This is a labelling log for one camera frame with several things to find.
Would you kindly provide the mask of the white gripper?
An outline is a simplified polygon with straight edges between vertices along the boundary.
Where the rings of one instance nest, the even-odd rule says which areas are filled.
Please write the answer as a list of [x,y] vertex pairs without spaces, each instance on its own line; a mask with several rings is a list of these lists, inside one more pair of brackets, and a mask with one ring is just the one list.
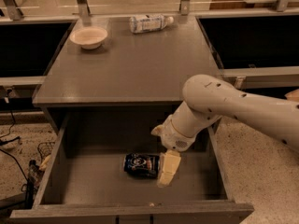
[[168,149],[160,154],[157,179],[157,186],[164,188],[170,185],[179,168],[181,161],[179,152],[186,151],[194,143],[196,136],[187,137],[180,134],[172,123],[172,116],[168,116],[163,124],[153,128],[151,134],[160,136],[162,145]]

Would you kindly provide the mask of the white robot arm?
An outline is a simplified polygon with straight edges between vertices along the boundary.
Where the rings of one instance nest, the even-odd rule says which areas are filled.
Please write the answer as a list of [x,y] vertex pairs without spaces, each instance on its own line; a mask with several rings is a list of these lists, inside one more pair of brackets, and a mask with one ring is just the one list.
[[180,154],[195,141],[197,134],[220,117],[236,119],[299,150],[299,104],[295,101],[237,90],[232,84],[208,75],[196,75],[184,84],[183,102],[151,133],[161,138],[166,152],[161,154],[157,186],[172,182]]

